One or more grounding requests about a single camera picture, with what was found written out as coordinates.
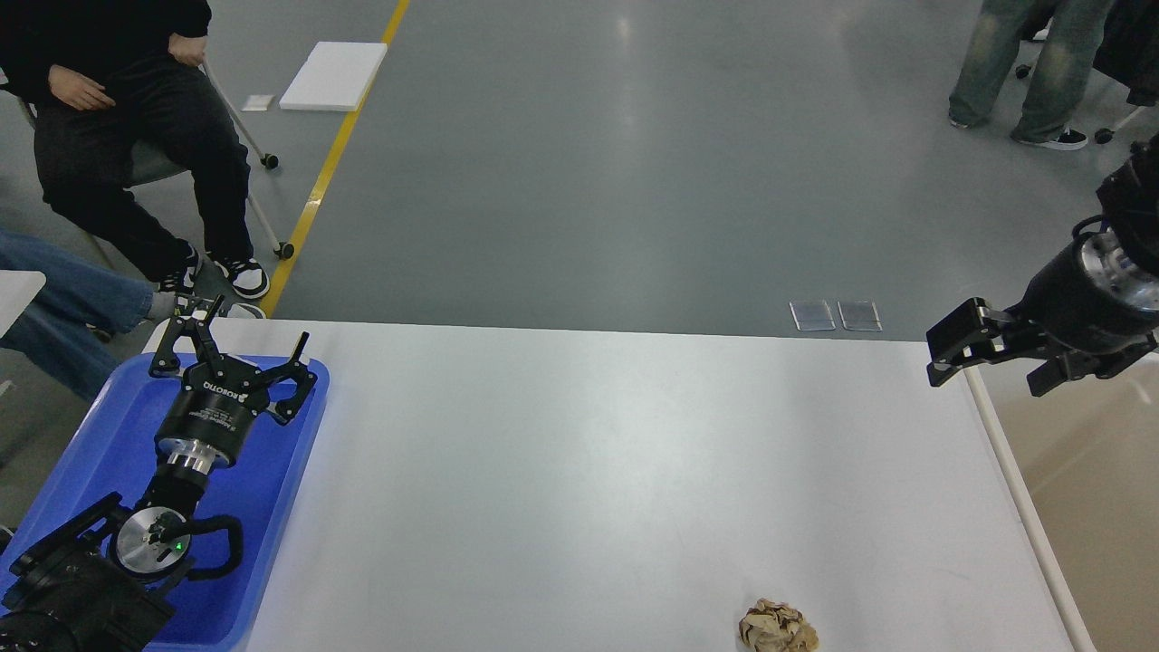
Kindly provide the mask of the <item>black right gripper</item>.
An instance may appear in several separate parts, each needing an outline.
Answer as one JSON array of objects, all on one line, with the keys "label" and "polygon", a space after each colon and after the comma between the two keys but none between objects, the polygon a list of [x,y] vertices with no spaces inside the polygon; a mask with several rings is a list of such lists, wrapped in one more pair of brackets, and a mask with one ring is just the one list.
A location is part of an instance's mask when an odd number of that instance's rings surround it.
[{"label": "black right gripper", "polygon": [[1036,398],[1087,375],[1111,379],[1156,351],[1156,264],[1127,252],[1109,228],[1086,232],[1032,277],[1009,309],[974,296],[936,322],[924,335],[928,383],[939,388],[961,369],[1016,359],[1043,360],[1027,375]]}]

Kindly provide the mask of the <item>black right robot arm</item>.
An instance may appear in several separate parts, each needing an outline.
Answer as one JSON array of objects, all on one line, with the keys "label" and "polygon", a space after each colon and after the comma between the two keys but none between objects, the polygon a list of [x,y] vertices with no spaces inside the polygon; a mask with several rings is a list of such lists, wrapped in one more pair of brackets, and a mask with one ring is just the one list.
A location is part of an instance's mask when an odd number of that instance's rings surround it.
[{"label": "black right robot arm", "polygon": [[1098,186],[1101,211],[1032,277],[1016,305],[970,298],[926,334],[933,388],[978,364],[1035,359],[1032,396],[1085,376],[1111,379],[1156,351],[1156,139],[1135,142]]}]

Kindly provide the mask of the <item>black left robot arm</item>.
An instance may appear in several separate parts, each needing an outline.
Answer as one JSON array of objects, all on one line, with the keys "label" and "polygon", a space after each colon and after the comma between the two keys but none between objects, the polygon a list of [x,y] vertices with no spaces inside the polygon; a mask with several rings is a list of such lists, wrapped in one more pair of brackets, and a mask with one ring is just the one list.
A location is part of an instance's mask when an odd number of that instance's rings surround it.
[{"label": "black left robot arm", "polygon": [[302,412],[318,376],[302,360],[304,331],[285,362],[262,368],[216,345],[220,308],[170,318],[151,379],[177,394],[156,437],[156,471],[132,506],[109,493],[10,565],[5,651],[141,651],[177,614],[178,583],[219,580],[245,562],[245,525],[197,517],[210,475],[236,464],[261,413],[280,426]]}]

